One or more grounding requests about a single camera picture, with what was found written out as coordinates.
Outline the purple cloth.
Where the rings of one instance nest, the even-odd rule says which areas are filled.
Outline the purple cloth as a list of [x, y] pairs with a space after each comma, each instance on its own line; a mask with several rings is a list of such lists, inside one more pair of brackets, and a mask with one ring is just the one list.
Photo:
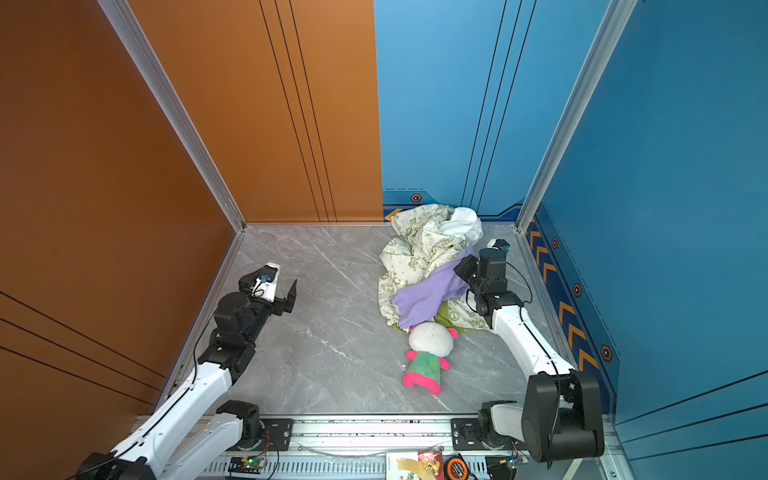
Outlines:
[[392, 303], [399, 311], [398, 326], [410, 330], [432, 319], [444, 301], [464, 295], [469, 285], [455, 273], [462, 258], [437, 268], [425, 280], [402, 288]]

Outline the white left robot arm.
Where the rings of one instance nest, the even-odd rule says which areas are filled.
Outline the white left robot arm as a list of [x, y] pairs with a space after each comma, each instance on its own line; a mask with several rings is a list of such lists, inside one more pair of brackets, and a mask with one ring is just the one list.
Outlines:
[[179, 389], [110, 452], [89, 455], [75, 478], [194, 479], [228, 449], [266, 443], [258, 406], [244, 401], [225, 402], [203, 430], [191, 430], [245, 372], [267, 320], [293, 310], [297, 291], [278, 297], [279, 276], [279, 265], [267, 263], [241, 277], [219, 300], [209, 345]]

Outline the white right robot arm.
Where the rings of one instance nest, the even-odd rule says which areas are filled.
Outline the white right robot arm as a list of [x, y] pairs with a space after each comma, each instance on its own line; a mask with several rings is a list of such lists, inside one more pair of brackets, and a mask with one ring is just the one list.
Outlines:
[[483, 404], [478, 413], [479, 437], [491, 449], [520, 441], [539, 463], [600, 457], [605, 440], [598, 380], [577, 370], [550, 345], [524, 301], [508, 289], [508, 250], [508, 242], [494, 239], [454, 268], [474, 295], [476, 312], [528, 377], [522, 404]]

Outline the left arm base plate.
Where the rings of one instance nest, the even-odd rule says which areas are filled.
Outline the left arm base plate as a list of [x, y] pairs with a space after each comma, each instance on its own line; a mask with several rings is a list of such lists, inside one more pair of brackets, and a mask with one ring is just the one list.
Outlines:
[[232, 450], [249, 454], [267, 450], [287, 451], [293, 427], [294, 420], [291, 418], [260, 419], [258, 425], [246, 423], [241, 439]]

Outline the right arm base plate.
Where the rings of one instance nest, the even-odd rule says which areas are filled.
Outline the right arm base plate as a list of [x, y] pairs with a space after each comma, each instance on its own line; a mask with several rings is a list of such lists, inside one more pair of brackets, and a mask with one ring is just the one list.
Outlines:
[[513, 442], [510, 439], [502, 445], [492, 445], [483, 440], [476, 418], [452, 418], [450, 436], [454, 451], [513, 451]]

